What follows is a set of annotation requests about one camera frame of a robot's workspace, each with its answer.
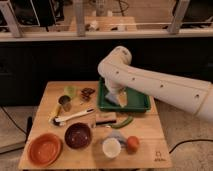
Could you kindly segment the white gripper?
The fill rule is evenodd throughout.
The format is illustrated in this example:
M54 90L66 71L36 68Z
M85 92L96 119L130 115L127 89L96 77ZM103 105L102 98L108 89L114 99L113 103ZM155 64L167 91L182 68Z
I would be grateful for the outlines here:
M105 80L105 86L112 97L118 99L119 105L125 107L127 105L127 94L124 92L125 87L110 79Z

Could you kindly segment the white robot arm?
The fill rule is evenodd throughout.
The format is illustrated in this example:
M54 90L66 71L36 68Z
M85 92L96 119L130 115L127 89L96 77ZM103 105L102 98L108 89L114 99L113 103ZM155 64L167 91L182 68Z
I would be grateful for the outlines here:
M135 68L131 60L130 51L117 46L98 64L111 94L129 87L213 123L213 83Z

